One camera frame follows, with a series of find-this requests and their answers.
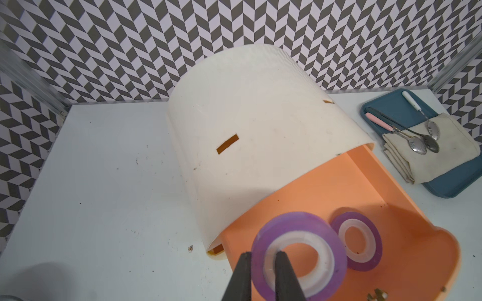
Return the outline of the black handled spoon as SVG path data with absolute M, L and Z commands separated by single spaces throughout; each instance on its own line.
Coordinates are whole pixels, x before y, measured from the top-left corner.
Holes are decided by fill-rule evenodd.
M 403 133 L 405 133 L 407 135 L 411 135 L 411 136 L 420 138 L 423 141 L 423 143 L 426 145 L 427 150 L 430 150 L 433 153 L 438 153 L 440 151 L 439 144 L 430 135 L 420 134 L 420 133 L 415 132 L 411 129 L 408 129 L 408 128 L 404 127 L 403 125 L 399 124 L 398 122 L 396 122 L 395 120 L 391 119 L 390 117 L 386 116 L 385 114 L 379 112 L 376 109 L 368 108 L 366 113 L 371 113 L 371 114 L 375 115 L 379 119 L 383 120 L 384 122 L 390 124 L 393 127 L 398 128 L 399 130 L 401 130 Z

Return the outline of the purple tape roll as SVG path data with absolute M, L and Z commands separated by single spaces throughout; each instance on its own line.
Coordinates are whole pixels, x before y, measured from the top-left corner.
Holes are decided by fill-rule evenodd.
M 276 253 L 302 243 L 314 248 L 318 261 L 312 271 L 299 278 L 307 300 L 328 300 L 342 285 L 347 271 L 345 246 L 336 231 L 322 218 L 306 212 L 281 214 L 266 223 L 252 244 L 251 277 L 265 300 L 275 300 Z
M 379 265 L 383 254 L 382 238 L 377 227 L 369 218 L 361 213 L 348 211 L 336 216 L 330 225 L 345 246 L 349 269 L 368 272 Z M 346 232 L 350 228 L 360 230 L 365 239 L 365 248 L 361 253 L 351 251 L 348 247 Z

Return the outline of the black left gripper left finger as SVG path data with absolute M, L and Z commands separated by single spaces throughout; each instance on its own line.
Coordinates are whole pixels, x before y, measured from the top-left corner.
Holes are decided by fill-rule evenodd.
M 251 259 L 251 252 L 241 254 L 222 301 L 252 300 Z

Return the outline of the white round drawer cabinet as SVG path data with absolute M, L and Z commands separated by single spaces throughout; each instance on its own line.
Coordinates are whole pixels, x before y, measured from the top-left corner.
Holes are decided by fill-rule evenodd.
M 168 100 L 168 127 L 211 251 L 258 202 L 370 136 L 282 49 L 245 45 L 184 74 Z

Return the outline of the teal tray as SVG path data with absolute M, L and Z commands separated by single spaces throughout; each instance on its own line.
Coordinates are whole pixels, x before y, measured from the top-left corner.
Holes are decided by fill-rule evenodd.
M 404 99 L 403 92 L 405 92 L 405 89 L 397 89 L 361 106 L 360 115 L 362 119 L 369 124 L 379 137 L 388 133 L 388 131 L 368 120 L 365 114 L 370 109 L 378 110 L 395 121 L 401 122 L 403 126 L 413 127 L 424 121 L 423 116 L 417 113 L 415 108 Z M 437 197 L 454 198 L 479 178 L 481 178 L 481 156 L 424 183 L 423 186 Z

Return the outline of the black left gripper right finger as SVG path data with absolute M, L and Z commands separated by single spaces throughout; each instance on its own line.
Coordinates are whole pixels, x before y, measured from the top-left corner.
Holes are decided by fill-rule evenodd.
M 286 252 L 276 253 L 274 271 L 276 301 L 306 300 Z

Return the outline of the pink handled spoon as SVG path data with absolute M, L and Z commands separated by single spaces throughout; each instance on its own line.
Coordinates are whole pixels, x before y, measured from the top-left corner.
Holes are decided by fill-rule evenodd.
M 398 128 L 391 126 L 390 124 L 384 122 L 383 120 L 379 119 L 378 117 L 376 117 L 375 115 L 373 115 L 371 113 L 366 113 L 365 116 L 370 121 L 372 121 L 373 123 L 382 127 L 383 129 L 385 129 L 385 130 L 387 130 L 387 131 L 389 131 L 393 134 L 397 134 L 397 135 L 401 136 L 402 138 L 404 138 L 407 141 L 407 143 L 409 144 L 409 147 L 415 153 L 418 153 L 420 155 L 426 155 L 427 154 L 427 147 L 420 138 L 403 133 Z

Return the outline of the beige folded cloth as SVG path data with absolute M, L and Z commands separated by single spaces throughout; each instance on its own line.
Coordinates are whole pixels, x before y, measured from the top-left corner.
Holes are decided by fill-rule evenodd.
M 452 116 L 442 113 L 431 119 L 441 131 L 439 152 L 415 153 L 397 134 L 384 134 L 384 153 L 404 180 L 410 184 L 429 182 L 478 157 L 479 144 Z

